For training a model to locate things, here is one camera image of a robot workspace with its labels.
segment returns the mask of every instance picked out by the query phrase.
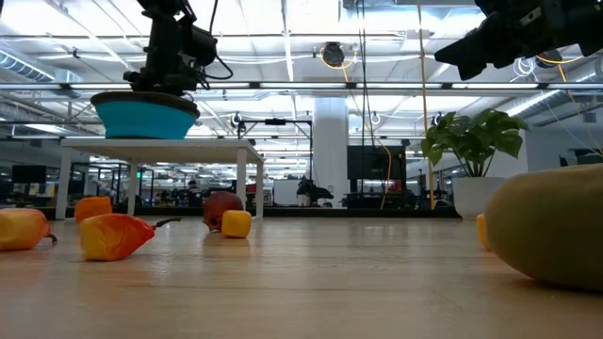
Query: white pillar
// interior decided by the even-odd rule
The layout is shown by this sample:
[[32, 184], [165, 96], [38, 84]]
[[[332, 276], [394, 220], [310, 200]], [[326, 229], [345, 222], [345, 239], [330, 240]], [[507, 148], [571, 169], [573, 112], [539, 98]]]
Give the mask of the white pillar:
[[255, 216], [261, 218], [264, 216], [264, 163], [257, 163], [255, 172]]
[[130, 183], [128, 185], [128, 215], [134, 216], [136, 207], [136, 192], [139, 190], [139, 163], [130, 163]]
[[69, 177], [72, 167], [72, 150], [63, 148], [60, 159], [60, 174], [58, 175], [57, 220], [64, 220], [67, 212], [67, 194], [69, 192]]
[[315, 184], [334, 195], [331, 204], [349, 193], [348, 141], [349, 118], [345, 98], [316, 98], [314, 101], [314, 176]]
[[247, 210], [247, 149], [240, 148], [236, 152], [236, 194], [243, 202], [243, 208]]

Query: white plant pot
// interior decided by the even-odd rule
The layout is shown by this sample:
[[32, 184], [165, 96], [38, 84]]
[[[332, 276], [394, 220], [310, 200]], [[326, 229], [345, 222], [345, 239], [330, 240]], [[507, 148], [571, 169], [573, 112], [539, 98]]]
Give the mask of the white plant pot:
[[476, 220], [482, 214], [504, 178], [454, 178], [454, 207], [465, 220]]

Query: large green fruit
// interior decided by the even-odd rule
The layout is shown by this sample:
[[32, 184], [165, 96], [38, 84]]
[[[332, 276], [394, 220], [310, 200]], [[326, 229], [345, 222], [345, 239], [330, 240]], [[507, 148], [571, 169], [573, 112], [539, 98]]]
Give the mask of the large green fruit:
[[486, 208], [492, 252], [543, 282], [603, 291], [603, 166], [509, 179]]

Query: table leg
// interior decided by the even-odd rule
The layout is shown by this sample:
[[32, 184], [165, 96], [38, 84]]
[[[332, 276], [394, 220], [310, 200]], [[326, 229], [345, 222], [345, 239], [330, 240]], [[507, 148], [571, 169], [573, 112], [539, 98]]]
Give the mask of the table leg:
[[264, 216], [264, 163], [257, 163], [255, 173], [255, 216], [261, 218]]
[[63, 148], [60, 159], [60, 174], [58, 175], [57, 210], [55, 218], [64, 220], [67, 214], [67, 195], [69, 193], [69, 178], [72, 167], [72, 150]]
[[243, 208], [247, 210], [247, 192], [245, 182], [247, 180], [247, 149], [238, 149], [236, 152], [236, 194], [243, 202]]
[[128, 185], [128, 215], [134, 216], [134, 208], [136, 207], [136, 192], [139, 190], [138, 176], [139, 163], [130, 163], [130, 183]]

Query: pepper stem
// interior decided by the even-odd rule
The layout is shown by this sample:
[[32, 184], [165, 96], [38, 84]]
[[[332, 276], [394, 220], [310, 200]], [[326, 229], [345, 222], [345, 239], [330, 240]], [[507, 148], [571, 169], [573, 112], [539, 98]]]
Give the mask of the pepper stem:
[[158, 229], [159, 227], [165, 225], [165, 224], [169, 224], [172, 221], [181, 221], [182, 218], [169, 218], [169, 219], [165, 219], [165, 220], [161, 220], [159, 222], [157, 222], [157, 224], [155, 224], [155, 226], [153, 226], [154, 229]]
[[46, 237], [53, 239], [53, 245], [55, 245], [58, 242], [58, 239], [54, 234], [48, 234]]

